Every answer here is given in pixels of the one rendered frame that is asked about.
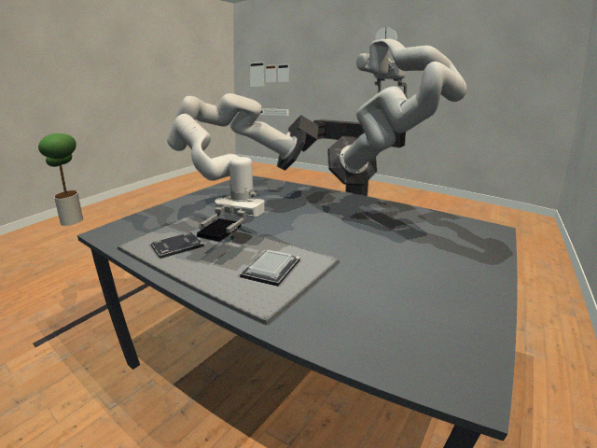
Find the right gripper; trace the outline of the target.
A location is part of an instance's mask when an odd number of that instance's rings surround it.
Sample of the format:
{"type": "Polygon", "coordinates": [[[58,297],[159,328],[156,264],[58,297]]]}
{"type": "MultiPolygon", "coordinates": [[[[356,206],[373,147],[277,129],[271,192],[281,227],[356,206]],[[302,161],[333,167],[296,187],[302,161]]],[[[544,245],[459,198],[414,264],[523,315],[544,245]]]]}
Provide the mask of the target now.
{"type": "Polygon", "coordinates": [[[246,216],[258,217],[265,212],[264,200],[253,198],[254,197],[248,200],[234,200],[230,197],[230,195],[223,195],[217,198],[215,200],[215,215],[203,221],[201,223],[201,227],[205,228],[206,226],[210,225],[212,221],[218,218],[222,213],[232,213],[237,215],[237,217],[241,217],[241,219],[236,223],[233,223],[227,227],[227,233],[233,232],[240,224],[245,222],[246,216]]]}

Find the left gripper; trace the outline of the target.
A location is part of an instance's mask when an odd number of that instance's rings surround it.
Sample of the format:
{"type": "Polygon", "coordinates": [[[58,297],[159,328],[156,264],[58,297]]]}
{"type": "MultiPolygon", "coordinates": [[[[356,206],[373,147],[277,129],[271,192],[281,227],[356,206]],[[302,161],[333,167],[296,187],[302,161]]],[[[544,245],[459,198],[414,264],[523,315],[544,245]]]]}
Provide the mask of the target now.
{"type": "MultiPolygon", "coordinates": [[[[389,59],[390,60],[390,59],[389,59]]],[[[390,60],[391,62],[391,60],[390,60]]],[[[394,81],[398,81],[398,86],[403,86],[404,87],[404,94],[408,99],[407,96],[407,83],[402,82],[402,79],[405,77],[406,75],[406,71],[402,71],[400,70],[397,66],[395,61],[391,62],[392,66],[390,67],[388,73],[384,76],[376,76],[374,75],[375,78],[377,78],[377,81],[375,81],[375,85],[378,85],[378,93],[381,91],[381,81],[385,81],[386,79],[390,79],[393,78],[394,81]]]]}

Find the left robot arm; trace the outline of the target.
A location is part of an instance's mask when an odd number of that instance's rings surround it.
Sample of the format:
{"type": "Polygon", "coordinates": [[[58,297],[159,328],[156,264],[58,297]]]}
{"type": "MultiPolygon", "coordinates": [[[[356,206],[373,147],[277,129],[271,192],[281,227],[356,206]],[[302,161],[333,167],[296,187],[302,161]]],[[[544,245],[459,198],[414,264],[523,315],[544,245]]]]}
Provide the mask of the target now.
{"type": "Polygon", "coordinates": [[[340,152],[340,164],[352,174],[364,172],[370,160],[395,143],[394,131],[404,133],[431,117],[437,111],[440,94],[451,102],[460,101],[466,94],[465,81],[452,62],[431,46],[405,48],[394,39],[375,40],[370,43],[369,54],[357,57],[357,68],[376,76],[386,75],[392,65],[389,49],[400,70],[424,70],[422,83],[408,100],[401,89],[389,87],[357,110],[364,133],[340,152]]]}

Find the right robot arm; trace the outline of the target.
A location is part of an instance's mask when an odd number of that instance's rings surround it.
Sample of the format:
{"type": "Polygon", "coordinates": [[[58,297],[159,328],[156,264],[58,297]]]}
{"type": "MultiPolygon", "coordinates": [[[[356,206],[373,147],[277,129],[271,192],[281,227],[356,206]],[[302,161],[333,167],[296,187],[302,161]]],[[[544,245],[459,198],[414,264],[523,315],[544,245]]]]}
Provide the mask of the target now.
{"type": "Polygon", "coordinates": [[[224,127],[230,124],[234,132],[279,153],[282,160],[287,159],[296,146],[297,137],[291,137],[290,132],[285,135],[264,122],[256,121],[261,111],[257,101],[233,93],[225,94],[217,106],[187,96],[174,118],[167,138],[168,145],[177,151],[188,145],[192,149],[195,168],[206,179],[215,181],[230,176],[231,198],[251,199],[257,195],[253,190],[251,159],[234,154],[210,159],[203,151],[210,144],[211,136],[196,120],[224,127]]]}

